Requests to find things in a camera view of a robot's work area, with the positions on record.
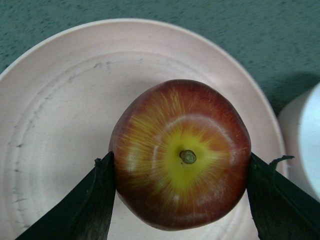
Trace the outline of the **top-camera left gripper black right finger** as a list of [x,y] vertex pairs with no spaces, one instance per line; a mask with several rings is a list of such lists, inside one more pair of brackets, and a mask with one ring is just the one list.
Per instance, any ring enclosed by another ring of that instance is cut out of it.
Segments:
[[261,240],[318,240],[320,203],[280,174],[279,162],[266,163],[255,154],[249,165],[247,194]]

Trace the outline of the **top-camera left gripper black left finger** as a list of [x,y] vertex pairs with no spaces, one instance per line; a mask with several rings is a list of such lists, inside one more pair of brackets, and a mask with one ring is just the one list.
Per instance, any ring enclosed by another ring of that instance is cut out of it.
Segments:
[[18,236],[19,240],[105,240],[116,194],[114,154],[94,168],[49,212]]

